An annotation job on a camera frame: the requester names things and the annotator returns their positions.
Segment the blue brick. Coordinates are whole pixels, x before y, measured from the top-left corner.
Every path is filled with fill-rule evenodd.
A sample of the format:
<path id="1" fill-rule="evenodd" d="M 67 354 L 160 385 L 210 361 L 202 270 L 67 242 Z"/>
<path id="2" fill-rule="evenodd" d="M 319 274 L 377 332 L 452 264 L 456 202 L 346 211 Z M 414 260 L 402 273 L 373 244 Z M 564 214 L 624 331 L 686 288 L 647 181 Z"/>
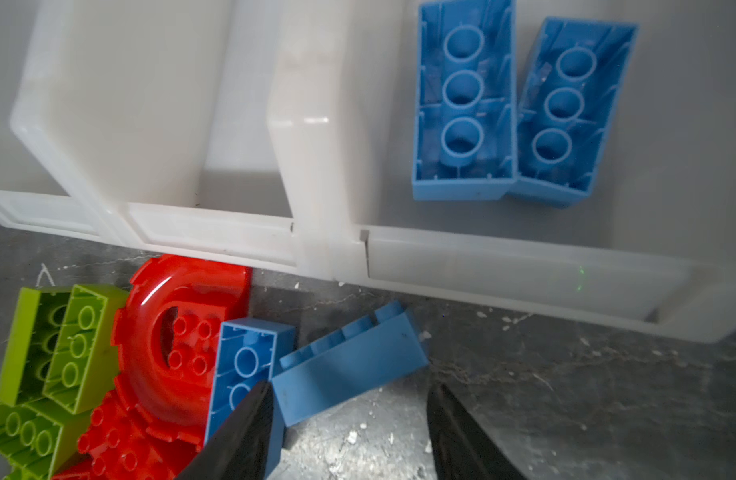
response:
<path id="1" fill-rule="evenodd" d="M 292 427 L 428 364 L 412 315 L 393 301 L 283 356 L 272 384 Z"/>
<path id="2" fill-rule="evenodd" d="M 557 208 L 591 196 L 638 33 L 635 23 L 544 20 L 517 106 L 511 196 Z"/>
<path id="3" fill-rule="evenodd" d="M 293 351 L 295 337 L 295 327 L 283 323 L 244 318 L 221 324 L 206 440 L 256 383 L 281 370 L 280 358 Z"/>
<path id="4" fill-rule="evenodd" d="M 516 4 L 418 8 L 413 197 L 493 201 L 516 184 Z"/>

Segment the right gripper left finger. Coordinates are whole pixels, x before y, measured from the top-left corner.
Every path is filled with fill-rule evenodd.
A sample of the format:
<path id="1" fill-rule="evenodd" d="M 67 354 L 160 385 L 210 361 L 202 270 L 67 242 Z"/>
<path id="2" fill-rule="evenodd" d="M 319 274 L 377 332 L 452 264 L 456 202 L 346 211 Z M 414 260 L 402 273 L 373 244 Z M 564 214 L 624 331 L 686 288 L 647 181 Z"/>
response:
<path id="1" fill-rule="evenodd" d="M 273 400 L 271 385 L 257 383 L 177 479 L 264 479 Z"/>

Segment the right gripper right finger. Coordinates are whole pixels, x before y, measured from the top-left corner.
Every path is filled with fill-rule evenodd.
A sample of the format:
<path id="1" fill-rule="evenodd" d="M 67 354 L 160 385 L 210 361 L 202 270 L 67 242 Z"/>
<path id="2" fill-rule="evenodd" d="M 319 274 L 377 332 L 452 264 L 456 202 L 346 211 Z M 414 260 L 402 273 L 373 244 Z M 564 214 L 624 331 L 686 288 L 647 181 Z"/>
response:
<path id="1" fill-rule="evenodd" d="M 427 423 L 439 479 L 526 479 L 444 383 L 429 390 Z"/>

